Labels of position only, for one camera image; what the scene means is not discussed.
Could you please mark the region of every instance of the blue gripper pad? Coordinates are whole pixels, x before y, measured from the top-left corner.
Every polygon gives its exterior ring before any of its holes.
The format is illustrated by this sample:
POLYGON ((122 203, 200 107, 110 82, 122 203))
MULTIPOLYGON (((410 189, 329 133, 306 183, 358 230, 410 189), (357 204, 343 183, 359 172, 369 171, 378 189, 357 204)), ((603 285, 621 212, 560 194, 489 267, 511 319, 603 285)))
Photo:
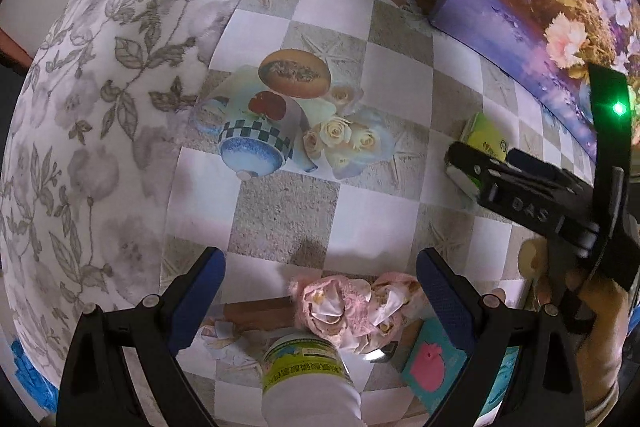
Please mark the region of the blue gripper pad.
POLYGON ((174 357, 181 349, 191 346, 193 337, 225 278, 223 251, 209 247, 205 252, 210 252, 211 257, 191 283, 171 318, 171 335, 167 346, 174 357))
MULTIPOLYGON (((415 272, 451 344, 457 349, 465 351, 466 355, 470 357, 476 346, 474 320, 473 315, 454 289, 455 279, 453 278, 457 276, 434 248, 426 248, 418 254, 415 272), (438 257, 440 263, 434 261, 434 255, 438 257)), ((469 289, 476 293, 466 279, 461 278, 460 283, 466 283, 469 289)))

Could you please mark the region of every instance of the floral painting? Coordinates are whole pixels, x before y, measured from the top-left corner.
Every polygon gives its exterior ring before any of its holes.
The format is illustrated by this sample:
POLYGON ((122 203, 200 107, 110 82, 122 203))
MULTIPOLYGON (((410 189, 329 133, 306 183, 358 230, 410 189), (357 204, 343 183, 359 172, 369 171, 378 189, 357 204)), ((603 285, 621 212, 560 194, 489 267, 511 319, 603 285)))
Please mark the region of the floral painting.
POLYGON ((640 144, 637 0, 444 0, 431 18, 523 84, 592 158, 587 62, 626 74, 640 144))

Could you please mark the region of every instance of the pink apple illustration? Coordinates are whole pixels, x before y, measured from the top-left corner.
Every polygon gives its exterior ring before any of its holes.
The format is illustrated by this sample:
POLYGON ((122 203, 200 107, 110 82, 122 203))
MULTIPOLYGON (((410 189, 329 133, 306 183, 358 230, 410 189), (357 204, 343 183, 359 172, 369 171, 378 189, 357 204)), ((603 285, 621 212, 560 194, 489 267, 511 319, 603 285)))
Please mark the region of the pink apple illustration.
POLYGON ((422 344, 410 372, 425 391, 428 393, 436 391, 444 382, 442 348, 438 344, 422 344))

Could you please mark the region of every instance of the purple lavender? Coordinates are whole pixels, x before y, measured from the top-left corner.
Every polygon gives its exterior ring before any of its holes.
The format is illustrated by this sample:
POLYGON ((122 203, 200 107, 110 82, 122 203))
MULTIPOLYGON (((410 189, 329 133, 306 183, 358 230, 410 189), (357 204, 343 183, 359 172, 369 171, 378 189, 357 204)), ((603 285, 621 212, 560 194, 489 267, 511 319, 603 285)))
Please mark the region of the purple lavender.
POLYGON ((616 55, 626 52, 626 30, 616 22, 615 17, 609 20, 609 26, 616 41, 616 55))

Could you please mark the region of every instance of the pink flower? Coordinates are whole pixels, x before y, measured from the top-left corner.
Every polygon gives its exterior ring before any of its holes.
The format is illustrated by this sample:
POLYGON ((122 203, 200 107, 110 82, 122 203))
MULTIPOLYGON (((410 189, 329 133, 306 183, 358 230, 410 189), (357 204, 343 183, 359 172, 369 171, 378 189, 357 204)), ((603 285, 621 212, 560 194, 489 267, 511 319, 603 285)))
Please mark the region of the pink flower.
POLYGON ((569 20, 560 12, 545 30, 546 52, 559 68, 584 64, 584 60, 576 57, 580 47, 587 41, 584 23, 569 20))

